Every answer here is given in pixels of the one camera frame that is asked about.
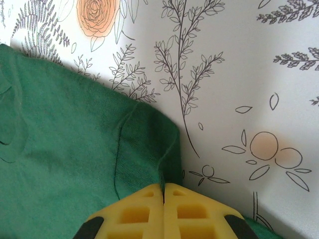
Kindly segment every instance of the drawn leaf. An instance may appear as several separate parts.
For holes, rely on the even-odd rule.
[[[230,183],[224,179],[221,178],[213,178],[213,177],[209,177],[208,178],[210,181],[215,182],[215,183]]]
[[[294,170],[296,172],[298,172],[298,173],[310,173],[310,172],[312,172],[310,169],[306,169],[306,168],[296,168]]]
[[[121,0],[120,4],[121,4],[121,14],[124,18],[126,18],[128,15],[128,4],[126,0]]]
[[[135,19],[138,16],[139,0],[127,0],[128,7],[131,15],[132,22],[135,23]]]
[[[266,6],[270,1],[271,1],[271,0],[262,0],[262,1],[259,3],[258,9],[263,8],[263,7]]]
[[[304,11],[301,13],[298,21],[301,21],[303,19],[305,19],[306,17],[310,16],[310,14],[312,13],[314,7],[313,6],[308,6],[304,9]]]
[[[173,39],[174,39],[174,36],[171,36],[167,42],[167,49],[170,50],[171,47],[173,46]]]
[[[92,36],[91,38],[91,52],[99,49],[105,41],[105,37]]]
[[[124,17],[121,14],[120,9],[118,10],[116,17],[115,17],[115,23],[114,23],[114,34],[115,34],[115,43],[118,44],[119,40],[120,40],[120,36],[123,30],[123,26],[124,26]]]
[[[300,67],[300,70],[302,71],[309,70],[309,68],[314,66],[315,64],[316,64],[316,61],[307,61],[302,67]]]
[[[241,133],[241,142],[246,147],[246,145],[247,145],[246,130],[243,130],[243,132]]]
[[[299,177],[298,175],[287,171],[286,174],[288,175],[288,177],[293,180],[294,183],[296,183],[299,187],[305,189],[306,191],[309,192],[309,187],[308,185],[304,182],[304,180],[301,179],[301,177]]]
[[[264,176],[264,175],[268,172],[269,169],[270,169],[270,165],[269,165],[269,164],[267,164],[267,165],[265,165],[265,166],[262,166],[262,167],[256,169],[256,170],[250,175],[249,180],[252,181],[252,180],[256,180],[256,179],[261,178],[262,176]]]
[[[64,21],[74,6],[74,0],[61,0],[59,6],[58,22]]]
[[[73,53],[75,52],[75,50],[76,50],[76,42],[74,42],[74,43],[72,44],[71,54],[73,54]]]
[[[190,173],[191,173],[191,174],[194,174],[194,175],[196,175],[196,176],[200,176],[200,177],[203,176],[203,175],[201,175],[201,174],[199,174],[199,173],[196,173],[196,172],[194,172],[194,171],[190,171]]]
[[[245,114],[247,113],[249,110],[251,110],[253,107],[251,106],[241,106],[241,107],[238,107],[235,109],[235,111],[237,113],[240,113],[240,114]]]
[[[204,179],[205,178],[201,178],[200,181],[198,182],[198,185],[200,185],[204,181]]]
[[[288,17],[287,22],[291,22],[291,21],[297,19],[297,18],[298,18],[298,15],[299,15],[299,11],[293,12],[293,13],[290,15],[290,17]]]
[[[248,160],[248,161],[246,161],[246,163],[249,163],[249,164],[251,164],[251,165],[255,165],[255,164],[257,164],[257,161],[255,161],[255,160]]]
[[[317,17],[317,16],[319,16],[319,4],[317,4],[317,7],[316,7],[314,14],[313,14],[313,17]]]
[[[245,149],[243,149],[241,147],[233,146],[233,145],[223,147],[222,150],[225,150],[225,151],[228,151],[231,153],[235,153],[235,154],[242,154],[242,153],[246,152]]]
[[[274,93],[269,100],[270,108],[274,111],[279,103],[279,96],[277,93]]]
[[[201,122],[198,123],[198,127],[200,128],[200,130],[204,130],[204,126]]]
[[[308,50],[314,58],[319,59],[319,49],[309,47]]]

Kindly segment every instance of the botanical print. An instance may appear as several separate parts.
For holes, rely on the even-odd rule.
[[[257,20],[262,23],[268,22],[269,24],[291,22],[296,19],[301,21],[306,17],[319,16],[319,0],[287,0],[287,5],[280,6],[279,10],[272,11],[269,14],[259,14]]]
[[[0,0],[0,23],[5,28],[5,22],[4,22],[4,0]]]
[[[273,231],[272,226],[270,223],[258,212],[258,193],[254,192],[253,193],[254,197],[254,212],[253,212],[253,219],[264,226],[268,227],[268,229]]]
[[[207,178],[208,180],[215,182],[215,183],[230,183],[227,180],[216,178],[215,175],[215,169],[209,165],[205,165],[201,169],[201,174],[196,173],[194,171],[190,171],[191,174],[194,174],[198,177],[200,177],[200,180],[198,182],[198,186],[201,185],[201,183]]]
[[[241,143],[243,147],[229,145],[223,147],[222,150],[234,154],[243,154],[248,151],[247,147],[249,147],[250,153],[254,159],[247,160],[246,163],[257,165],[273,160],[277,166],[285,169],[286,175],[296,185],[308,192],[310,191],[307,183],[298,174],[310,173],[311,170],[299,168],[303,162],[303,156],[297,149],[292,147],[280,147],[277,137],[273,133],[267,131],[262,131],[254,135],[248,146],[246,130],[243,130],[241,134]],[[249,180],[253,181],[261,178],[270,170],[270,168],[270,164],[258,167],[251,173]]]
[[[76,8],[83,33],[91,37],[91,52],[93,52],[103,45],[105,37],[113,28],[115,42],[119,42],[121,34],[125,35],[123,27],[128,15],[135,23],[139,0],[78,0]]]
[[[135,50],[136,47],[130,44],[126,45],[125,49],[121,48],[121,52],[113,54],[116,66],[110,67],[114,76],[109,80],[112,82],[111,89],[140,102],[156,102],[155,97],[160,93],[156,93],[154,88],[149,89],[151,81],[146,77],[145,67],[142,67],[140,62],[134,65],[129,63],[134,60]]]
[[[190,71],[191,81],[186,82],[183,80],[182,70],[186,66],[186,60],[190,53],[193,52],[192,45],[197,33],[200,31],[198,24],[204,19],[205,16],[216,15],[224,10],[224,3],[220,0],[205,0],[204,6],[191,7],[186,9],[187,0],[167,0],[163,1],[162,18],[169,17],[175,24],[173,32],[176,34],[171,36],[166,42],[164,40],[158,41],[155,44],[155,53],[157,67],[156,72],[165,71],[167,78],[160,79],[160,82],[165,85],[164,91],[176,90],[179,96],[180,109],[182,113],[183,123],[187,133],[188,140],[199,157],[195,147],[191,141],[186,116],[190,114],[191,110],[198,107],[196,101],[198,98],[195,92],[200,89],[199,82],[204,77],[210,77],[214,74],[212,70],[213,63],[221,63],[224,61],[222,58],[223,52],[205,57],[201,56],[201,63],[193,66]],[[172,56],[170,49],[173,47],[178,48],[177,56]]]
[[[70,40],[58,24],[53,0],[29,0],[20,8],[12,37],[21,29],[27,29],[27,36],[21,44],[23,52],[36,58],[45,58],[62,65],[55,44],[68,47]]]
[[[300,67],[302,71],[307,71],[310,68],[315,71],[319,71],[319,49],[318,48],[308,48],[311,56],[302,52],[293,52],[290,54],[283,54],[281,56],[276,56],[274,59],[275,63],[280,63],[280,65],[286,65],[288,68]]]

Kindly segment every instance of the orange flower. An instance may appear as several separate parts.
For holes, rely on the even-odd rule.
[[[87,36],[107,36],[115,22],[120,0],[78,0],[77,15]]]

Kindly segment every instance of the green fabric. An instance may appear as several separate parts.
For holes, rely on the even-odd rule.
[[[182,182],[166,116],[5,45],[0,120],[0,239],[71,239],[118,199]]]
[[[259,239],[283,239],[281,236],[277,235],[273,231],[269,230],[267,227],[259,224],[251,218],[245,217],[245,220]]]

